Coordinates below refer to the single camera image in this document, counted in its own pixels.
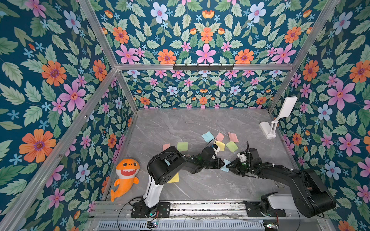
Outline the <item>torn yellow memo page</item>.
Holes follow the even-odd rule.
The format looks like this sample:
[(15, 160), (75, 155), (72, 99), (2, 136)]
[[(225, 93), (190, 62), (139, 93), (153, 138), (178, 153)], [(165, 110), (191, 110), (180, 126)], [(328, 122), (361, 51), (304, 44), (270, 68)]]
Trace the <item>torn yellow memo page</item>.
[(215, 144), (220, 148), (220, 151), (224, 151), (225, 150), (225, 144), (221, 141), (216, 141)]

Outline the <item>torn green memo page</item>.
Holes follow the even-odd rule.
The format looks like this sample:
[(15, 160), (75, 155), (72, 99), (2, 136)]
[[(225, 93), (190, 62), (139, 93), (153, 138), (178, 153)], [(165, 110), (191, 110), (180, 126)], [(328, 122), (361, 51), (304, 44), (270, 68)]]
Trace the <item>torn green memo page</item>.
[(238, 150), (238, 146), (235, 142), (230, 141), (226, 144), (226, 147), (230, 150), (230, 152), (235, 153)]

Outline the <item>torn pink memo page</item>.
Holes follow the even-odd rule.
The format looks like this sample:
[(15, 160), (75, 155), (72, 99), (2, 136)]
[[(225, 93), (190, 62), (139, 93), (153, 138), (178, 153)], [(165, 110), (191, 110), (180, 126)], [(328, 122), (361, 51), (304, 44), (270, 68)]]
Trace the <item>torn pink memo page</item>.
[(220, 141), (220, 142), (222, 142), (224, 138), (225, 138), (224, 134), (222, 134), (220, 132), (216, 136), (216, 140)]

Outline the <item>torn blue memo page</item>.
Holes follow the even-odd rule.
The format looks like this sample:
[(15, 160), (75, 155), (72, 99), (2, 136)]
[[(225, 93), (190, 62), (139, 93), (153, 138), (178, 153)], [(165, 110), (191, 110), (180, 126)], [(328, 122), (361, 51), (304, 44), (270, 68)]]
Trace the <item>torn blue memo page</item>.
[(207, 133), (205, 134), (202, 134), (202, 138), (207, 142), (211, 142), (212, 140), (214, 140), (214, 136), (212, 135), (212, 133), (210, 131), (208, 131)]

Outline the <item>yellow memo pad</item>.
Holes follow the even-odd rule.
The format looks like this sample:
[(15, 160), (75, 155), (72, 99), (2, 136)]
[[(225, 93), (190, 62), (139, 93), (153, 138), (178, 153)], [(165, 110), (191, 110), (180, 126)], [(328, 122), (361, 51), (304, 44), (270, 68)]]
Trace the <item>yellow memo pad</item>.
[(168, 183), (176, 183), (179, 182), (179, 173), (176, 173), (169, 181)]

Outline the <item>pink memo pad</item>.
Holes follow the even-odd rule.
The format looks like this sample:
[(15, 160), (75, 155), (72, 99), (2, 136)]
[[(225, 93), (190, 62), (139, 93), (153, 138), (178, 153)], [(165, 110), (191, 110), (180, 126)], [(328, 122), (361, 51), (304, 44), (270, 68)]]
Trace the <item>pink memo pad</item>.
[(165, 150), (167, 150), (168, 148), (170, 148), (170, 144), (168, 143), (168, 144), (164, 144), (163, 146), (162, 146), (162, 149), (163, 149), (163, 151), (165, 151)]

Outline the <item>green memo pad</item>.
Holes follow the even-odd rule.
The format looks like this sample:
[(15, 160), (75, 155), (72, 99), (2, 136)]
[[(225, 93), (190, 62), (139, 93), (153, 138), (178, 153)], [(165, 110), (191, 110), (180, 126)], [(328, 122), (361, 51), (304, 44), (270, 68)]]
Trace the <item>green memo pad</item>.
[(178, 142), (177, 143), (177, 150), (179, 152), (184, 152), (188, 150), (188, 142)]

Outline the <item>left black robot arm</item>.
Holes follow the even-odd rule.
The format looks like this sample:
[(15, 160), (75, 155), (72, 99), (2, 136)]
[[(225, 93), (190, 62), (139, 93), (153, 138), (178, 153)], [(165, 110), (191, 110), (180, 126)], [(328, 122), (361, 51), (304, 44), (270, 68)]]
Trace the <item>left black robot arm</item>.
[(163, 186), (179, 171), (185, 170), (197, 174), (203, 169), (221, 169), (225, 163), (217, 157), (219, 147), (215, 144), (205, 147), (195, 156), (186, 156), (174, 146), (155, 155), (147, 164), (148, 186), (143, 195), (143, 202), (148, 209), (155, 208), (160, 202)]

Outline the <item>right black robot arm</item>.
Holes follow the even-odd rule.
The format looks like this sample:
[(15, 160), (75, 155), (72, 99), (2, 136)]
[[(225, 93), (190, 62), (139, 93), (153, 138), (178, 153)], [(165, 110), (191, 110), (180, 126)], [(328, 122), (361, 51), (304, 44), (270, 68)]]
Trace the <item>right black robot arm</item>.
[(261, 197), (259, 210), (265, 216), (277, 210), (295, 210), (311, 218), (336, 208), (336, 200), (313, 170), (263, 162), (257, 149), (248, 145), (226, 168), (238, 176), (272, 180), (290, 189), (289, 194), (268, 193)]

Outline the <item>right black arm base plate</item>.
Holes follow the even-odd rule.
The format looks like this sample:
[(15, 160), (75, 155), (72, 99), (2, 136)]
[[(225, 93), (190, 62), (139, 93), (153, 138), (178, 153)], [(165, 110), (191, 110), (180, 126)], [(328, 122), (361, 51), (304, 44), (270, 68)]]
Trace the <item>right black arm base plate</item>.
[(243, 201), (248, 217), (286, 217), (285, 210), (273, 209), (264, 201)]

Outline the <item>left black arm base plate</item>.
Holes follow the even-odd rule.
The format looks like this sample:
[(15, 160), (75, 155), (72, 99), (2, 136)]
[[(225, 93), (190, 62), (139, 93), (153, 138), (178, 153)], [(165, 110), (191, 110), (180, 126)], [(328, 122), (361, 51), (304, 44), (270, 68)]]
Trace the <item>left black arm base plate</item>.
[(169, 218), (171, 203), (159, 202), (156, 206), (149, 208), (144, 202), (134, 203), (131, 218)]

